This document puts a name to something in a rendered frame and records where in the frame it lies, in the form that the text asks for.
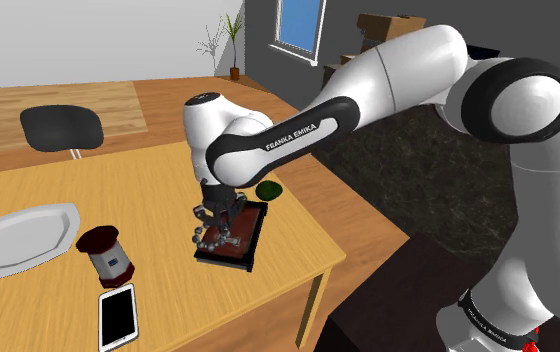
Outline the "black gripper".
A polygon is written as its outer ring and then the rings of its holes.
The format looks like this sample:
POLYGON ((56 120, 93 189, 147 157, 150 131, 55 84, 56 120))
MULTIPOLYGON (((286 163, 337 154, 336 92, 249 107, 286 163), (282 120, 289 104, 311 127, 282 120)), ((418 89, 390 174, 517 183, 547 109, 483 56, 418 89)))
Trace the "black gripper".
POLYGON ((193 208, 194 216, 201 221, 201 225, 194 229, 192 241, 198 249, 214 251, 214 243, 207 243, 203 239, 205 231, 214 225, 214 217, 206 209, 216 214, 219 231, 218 243, 239 246, 241 239, 231 233, 231 216, 236 216, 244 207, 247 198, 243 193, 237 193, 233 187, 222 184, 211 184, 207 179, 200 181, 202 204, 193 208))

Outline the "dark red tray black rim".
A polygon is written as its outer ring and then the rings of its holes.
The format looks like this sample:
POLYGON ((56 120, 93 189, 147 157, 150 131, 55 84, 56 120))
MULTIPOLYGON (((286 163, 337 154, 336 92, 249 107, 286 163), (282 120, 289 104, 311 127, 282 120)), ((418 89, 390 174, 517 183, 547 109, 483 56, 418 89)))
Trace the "dark red tray black rim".
POLYGON ((251 272, 254 265, 255 252, 262 229, 263 221, 267 215, 268 203, 247 201, 241 210, 231 221, 231 233, 241 239, 239 246, 229 243, 219 245, 219 231, 217 225, 213 225, 205 231, 203 239, 214 243, 214 251, 196 249, 194 258, 198 262, 232 267, 251 272))

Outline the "wooden table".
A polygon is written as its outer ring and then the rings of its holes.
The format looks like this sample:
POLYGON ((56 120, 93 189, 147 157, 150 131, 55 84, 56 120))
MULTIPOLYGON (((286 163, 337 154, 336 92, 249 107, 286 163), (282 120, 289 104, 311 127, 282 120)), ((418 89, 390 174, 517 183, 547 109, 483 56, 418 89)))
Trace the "wooden table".
MULTIPOLYGON (((0 216, 72 202, 83 230, 112 224, 135 267, 139 335, 118 352, 172 352, 303 283, 321 294, 345 255, 290 192, 269 207, 251 272, 199 263, 201 192, 174 143, 0 172, 0 216)), ((97 352, 102 288, 70 250, 0 279, 0 352, 97 352)))

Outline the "dark green round fruit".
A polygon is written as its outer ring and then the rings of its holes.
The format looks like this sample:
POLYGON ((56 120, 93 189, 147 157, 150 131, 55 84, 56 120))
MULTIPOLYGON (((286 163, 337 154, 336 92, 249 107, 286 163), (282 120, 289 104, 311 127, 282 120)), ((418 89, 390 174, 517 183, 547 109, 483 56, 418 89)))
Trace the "dark green round fruit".
POLYGON ((265 202, 270 202, 278 198, 283 193, 283 187, 271 180, 264 180, 260 182, 255 188, 256 196, 265 202))

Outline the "red and white jar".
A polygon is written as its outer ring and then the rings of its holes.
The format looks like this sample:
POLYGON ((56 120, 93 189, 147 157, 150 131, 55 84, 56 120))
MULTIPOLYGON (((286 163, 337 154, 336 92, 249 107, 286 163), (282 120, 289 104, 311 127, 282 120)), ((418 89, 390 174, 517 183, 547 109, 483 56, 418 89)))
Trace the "red and white jar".
POLYGON ((119 230, 113 225, 97 226, 85 232, 76 248, 86 253, 99 276, 103 288, 117 288, 128 282, 135 271, 121 244, 119 230))

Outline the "white tablet black screen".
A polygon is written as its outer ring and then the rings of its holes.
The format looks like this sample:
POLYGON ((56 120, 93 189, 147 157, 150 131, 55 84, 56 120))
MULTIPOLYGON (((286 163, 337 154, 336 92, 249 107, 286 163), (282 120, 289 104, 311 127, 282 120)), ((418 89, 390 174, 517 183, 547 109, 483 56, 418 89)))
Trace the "white tablet black screen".
POLYGON ((132 283, 99 296, 98 320, 99 352, 113 352, 139 337, 136 294, 132 283))

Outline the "potted green plant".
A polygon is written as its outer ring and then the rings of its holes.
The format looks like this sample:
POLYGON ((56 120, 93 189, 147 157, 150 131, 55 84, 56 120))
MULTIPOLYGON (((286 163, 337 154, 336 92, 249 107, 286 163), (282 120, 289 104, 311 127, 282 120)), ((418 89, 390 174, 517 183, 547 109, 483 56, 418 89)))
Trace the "potted green plant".
POLYGON ((234 18, 231 18, 229 14, 225 15, 225 23, 223 31, 230 38, 233 48, 233 64, 230 67, 230 79, 237 81, 240 79, 240 69, 237 67, 237 46, 236 38, 238 33, 244 27, 244 17, 241 13, 237 13, 234 18))

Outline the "black chair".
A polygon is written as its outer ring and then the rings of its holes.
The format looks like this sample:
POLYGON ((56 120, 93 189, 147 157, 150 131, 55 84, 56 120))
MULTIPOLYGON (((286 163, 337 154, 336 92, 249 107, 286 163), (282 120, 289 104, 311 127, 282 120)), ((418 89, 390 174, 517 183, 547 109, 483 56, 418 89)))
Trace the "black chair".
POLYGON ((42 105, 24 109, 20 123, 29 146, 39 152, 68 150, 74 160, 80 150, 100 147, 104 132, 99 116, 75 105, 42 105))

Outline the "white oblong plate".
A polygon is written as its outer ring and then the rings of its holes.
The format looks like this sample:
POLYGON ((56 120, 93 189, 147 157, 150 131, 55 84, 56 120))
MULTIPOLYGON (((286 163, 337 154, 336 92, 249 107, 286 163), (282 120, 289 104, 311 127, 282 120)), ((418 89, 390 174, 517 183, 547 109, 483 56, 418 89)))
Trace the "white oblong plate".
POLYGON ((30 270, 66 253, 80 228, 72 203, 19 210, 0 217, 0 278, 30 270))

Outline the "dark robot stand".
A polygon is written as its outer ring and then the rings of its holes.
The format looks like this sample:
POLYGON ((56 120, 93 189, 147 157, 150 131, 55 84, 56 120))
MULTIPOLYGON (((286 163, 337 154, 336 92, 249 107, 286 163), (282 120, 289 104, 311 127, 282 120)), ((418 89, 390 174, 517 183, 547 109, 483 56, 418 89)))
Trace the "dark robot stand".
POLYGON ((482 273, 435 241, 411 237, 327 318, 314 352, 560 352, 553 318, 506 348, 458 305, 480 306, 482 273))

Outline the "white framed window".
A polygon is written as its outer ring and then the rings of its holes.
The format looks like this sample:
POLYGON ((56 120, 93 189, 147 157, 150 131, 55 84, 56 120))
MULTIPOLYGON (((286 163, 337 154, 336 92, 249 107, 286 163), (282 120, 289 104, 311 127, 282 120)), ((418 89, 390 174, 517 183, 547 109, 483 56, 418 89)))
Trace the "white framed window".
POLYGON ((327 0, 276 0, 274 37, 269 47, 318 65, 327 0))

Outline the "brown cardboard box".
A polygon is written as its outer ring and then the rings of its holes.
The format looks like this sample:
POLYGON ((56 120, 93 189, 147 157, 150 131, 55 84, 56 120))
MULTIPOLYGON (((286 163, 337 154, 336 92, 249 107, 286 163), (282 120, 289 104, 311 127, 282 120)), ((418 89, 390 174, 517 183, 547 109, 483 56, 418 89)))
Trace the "brown cardboard box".
POLYGON ((384 16, 361 13, 357 27, 367 43, 381 43, 422 29, 426 19, 415 16, 384 16))

